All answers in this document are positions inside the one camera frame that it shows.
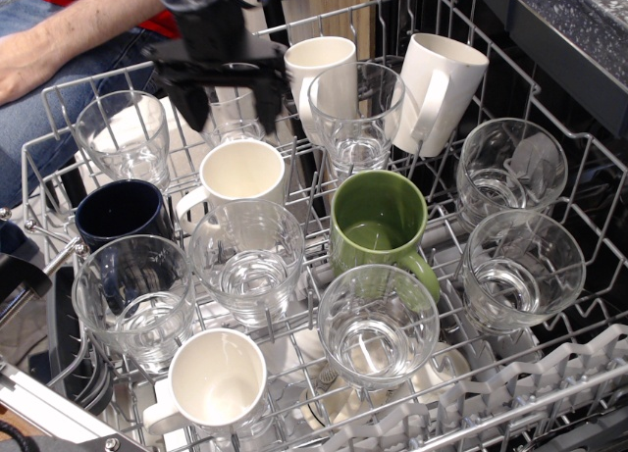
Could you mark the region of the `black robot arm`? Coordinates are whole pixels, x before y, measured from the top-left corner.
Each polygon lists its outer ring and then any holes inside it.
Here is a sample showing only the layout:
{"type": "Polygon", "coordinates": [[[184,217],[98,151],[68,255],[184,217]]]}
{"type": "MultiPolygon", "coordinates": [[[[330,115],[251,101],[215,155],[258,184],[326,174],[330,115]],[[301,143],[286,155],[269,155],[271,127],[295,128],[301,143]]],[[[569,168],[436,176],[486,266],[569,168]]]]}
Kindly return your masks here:
{"type": "MultiPolygon", "coordinates": [[[[263,6],[276,0],[259,0],[263,6]]],[[[245,0],[162,0],[180,38],[147,47],[158,84],[191,128],[201,131],[209,116],[206,86],[242,86],[254,93],[257,117],[267,133],[276,130],[288,88],[285,45],[246,29],[245,0]]]]}

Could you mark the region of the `person forearm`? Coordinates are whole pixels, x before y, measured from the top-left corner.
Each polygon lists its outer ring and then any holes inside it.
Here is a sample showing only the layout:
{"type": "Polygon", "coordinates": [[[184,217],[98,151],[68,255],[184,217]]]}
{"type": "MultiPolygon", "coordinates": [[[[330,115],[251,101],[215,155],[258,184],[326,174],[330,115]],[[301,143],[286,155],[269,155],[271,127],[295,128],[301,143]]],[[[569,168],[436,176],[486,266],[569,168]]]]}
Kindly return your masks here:
{"type": "Polygon", "coordinates": [[[1,37],[1,103],[16,101],[78,55],[165,9],[161,0],[77,0],[26,30],[1,37]]]}

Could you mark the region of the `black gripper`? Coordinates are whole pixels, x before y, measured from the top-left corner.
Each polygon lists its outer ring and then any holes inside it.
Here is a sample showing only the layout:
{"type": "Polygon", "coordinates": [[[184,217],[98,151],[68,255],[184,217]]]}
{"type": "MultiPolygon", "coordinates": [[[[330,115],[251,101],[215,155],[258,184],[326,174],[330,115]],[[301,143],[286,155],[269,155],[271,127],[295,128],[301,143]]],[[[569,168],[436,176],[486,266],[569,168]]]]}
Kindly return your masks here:
{"type": "Polygon", "coordinates": [[[204,129],[209,115],[207,86],[243,86],[253,90],[255,108],[266,134],[276,131],[282,95],[288,87],[286,47],[259,37],[233,40],[215,52],[188,51],[183,40],[153,44],[144,55],[155,68],[175,107],[195,131],[204,129]]]}

